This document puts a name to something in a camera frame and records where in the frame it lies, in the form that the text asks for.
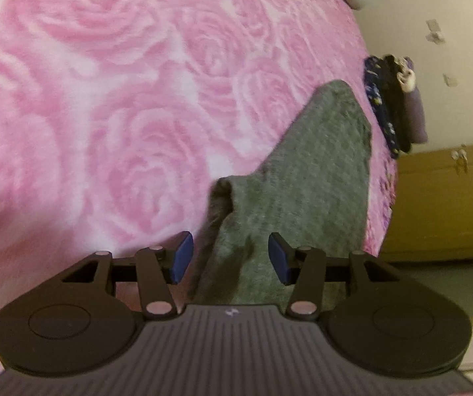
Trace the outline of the grey plaid shorts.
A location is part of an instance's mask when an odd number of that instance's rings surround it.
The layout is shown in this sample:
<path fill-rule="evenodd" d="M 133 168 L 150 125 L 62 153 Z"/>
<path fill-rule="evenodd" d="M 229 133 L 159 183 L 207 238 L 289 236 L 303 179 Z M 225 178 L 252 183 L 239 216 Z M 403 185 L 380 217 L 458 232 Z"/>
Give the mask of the grey plaid shorts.
<path fill-rule="evenodd" d="M 371 125 L 350 86 L 322 85 L 251 174 L 213 184 L 190 290 L 199 304 L 277 304 L 290 289 L 275 274 L 268 239 L 346 257 L 363 247 Z"/>

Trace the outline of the pink rose bed blanket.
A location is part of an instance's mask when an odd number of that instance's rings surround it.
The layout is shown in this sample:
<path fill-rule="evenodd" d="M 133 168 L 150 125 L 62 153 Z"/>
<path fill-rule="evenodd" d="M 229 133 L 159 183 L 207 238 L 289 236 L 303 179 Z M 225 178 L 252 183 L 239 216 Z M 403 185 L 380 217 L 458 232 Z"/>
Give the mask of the pink rose bed blanket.
<path fill-rule="evenodd" d="M 0 0 L 0 309 L 198 232 L 322 83 L 369 114 L 366 56 L 344 0 Z"/>

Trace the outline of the black folded garment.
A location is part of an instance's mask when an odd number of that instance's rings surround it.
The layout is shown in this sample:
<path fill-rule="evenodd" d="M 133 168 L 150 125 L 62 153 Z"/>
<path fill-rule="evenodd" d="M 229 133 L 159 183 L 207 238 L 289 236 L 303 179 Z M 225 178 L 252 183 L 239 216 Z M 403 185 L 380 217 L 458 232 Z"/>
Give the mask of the black folded garment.
<path fill-rule="evenodd" d="M 399 66 L 391 54 L 383 57 L 384 68 L 384 95 L 390 121 L 394 127 L 395 135 L 401 152 L 409 153 L 411 142 L 405 123 L 404 93 L 397 78 Z"/>

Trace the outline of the navy floral folded garment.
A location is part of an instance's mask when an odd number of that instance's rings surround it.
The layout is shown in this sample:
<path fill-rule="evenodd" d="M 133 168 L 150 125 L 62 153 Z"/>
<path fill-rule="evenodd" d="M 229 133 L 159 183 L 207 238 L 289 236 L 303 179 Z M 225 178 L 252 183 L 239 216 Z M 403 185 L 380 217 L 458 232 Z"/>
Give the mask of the navy floral folded garment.
<path fill-rule="evenodd" d="M 364 86 L 367 99 L 384 136 L 392 159 L 400 156 L 399 142 L 383 94 L 383 60 L 370 55 L 364 60 Z"/>

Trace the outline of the white wall switch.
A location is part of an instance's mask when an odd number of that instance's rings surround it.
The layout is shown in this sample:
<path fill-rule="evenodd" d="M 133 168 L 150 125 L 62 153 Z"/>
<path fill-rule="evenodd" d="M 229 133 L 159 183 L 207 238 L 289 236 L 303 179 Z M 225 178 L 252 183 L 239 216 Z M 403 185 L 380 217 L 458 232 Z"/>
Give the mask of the white wall switch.
<path fill-rule="evenodd" d="M 444 79 L 444 83 L 450 88 L 455 88 L 458 86 L 457 79 L 453 76 L 450 76 L 449 74 L 444 74 L 443 79 Z"/>

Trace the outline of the white wall socket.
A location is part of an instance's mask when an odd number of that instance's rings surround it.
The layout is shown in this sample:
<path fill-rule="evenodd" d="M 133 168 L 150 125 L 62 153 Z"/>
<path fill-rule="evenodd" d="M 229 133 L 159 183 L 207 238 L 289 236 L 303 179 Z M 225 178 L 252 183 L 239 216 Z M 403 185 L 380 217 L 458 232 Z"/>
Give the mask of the white wall socket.
<path fill-rule="evenodd" d="M 434 44 L 440 45 L 445 42 L 445 36 L 437 20 L 427 20 L 428 34 L 425 36 L 426 40 Z"/>

